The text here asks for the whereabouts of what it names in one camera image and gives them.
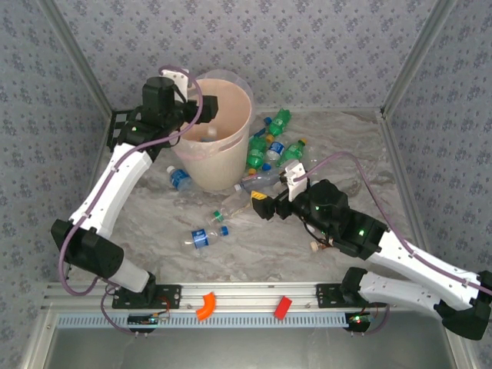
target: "yellow sticker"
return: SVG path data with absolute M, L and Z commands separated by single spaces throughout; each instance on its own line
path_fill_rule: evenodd
M 256 191 L 251 192 L 251 198 L 256 198 L 257 200 L 264 200 L 267 197 L 268 197 L 267 195 L 262 194 L 261 192 L 256 192 Z

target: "blue label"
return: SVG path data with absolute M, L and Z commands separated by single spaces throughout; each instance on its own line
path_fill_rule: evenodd
M 223 225 L 221 227 L 221 235 L 222 236 L 227 236 L 228 234 L 229 234 L 229 229 L 225 225 Z
M 204 248 L 208 246 L 208 237 L 205 229 L 199 229 L 197 231 L 192 231 L 191 236 L 193 237 L 195 248 Z
M 270 150 L 275 151 L 277 154 L 282 156 L 282 152 L 284 152 L 285 146 L 283 146 L 280 142 L 273 141 L 270 145 Z
M 181 183 L 182 180 L 184 180 L 185 178 L 190 178 L 190 176 L 188 175 L 188 173 L 186 173 L 184 170 L 182 169 L 178 169 L 177 171 L 175 171 L 172 175 L 171 175 L 171 184 L 176 188 L 178 189 L 179 187 L 179 184 Z

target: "blue bottle cap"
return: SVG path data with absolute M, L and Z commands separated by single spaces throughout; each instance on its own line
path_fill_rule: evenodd
M 227 228 L 225 225 L 221 227 L 221 235 L 227 236 L 229 234 L 229 228 Z

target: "metal base plate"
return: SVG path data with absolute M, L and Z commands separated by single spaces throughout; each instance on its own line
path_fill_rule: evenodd
M 386 304 L 359 304 L 348 303 L 340 291 L 340 283 L 323 283 L 316 284 L 317 306 L 322 309 L 326 308 L 383 308 Z
M 157 284 L 155 286 L 155 299 L 150 304 L 142 306 L 141 301 L 133 301 L 128 295 L 128 291 L 120 289 L 115 292 L 112 307 L 113 309 L 179 309 L 181 290 L 179 284 Z

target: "red block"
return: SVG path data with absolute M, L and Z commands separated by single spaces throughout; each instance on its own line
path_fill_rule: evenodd
M 292 300 L 283 296 L 280 300 L 280 304 L 278 304 L 277 309 L 274 312 L 274 316 L 279 320 L 284 319 L 291 304 Z

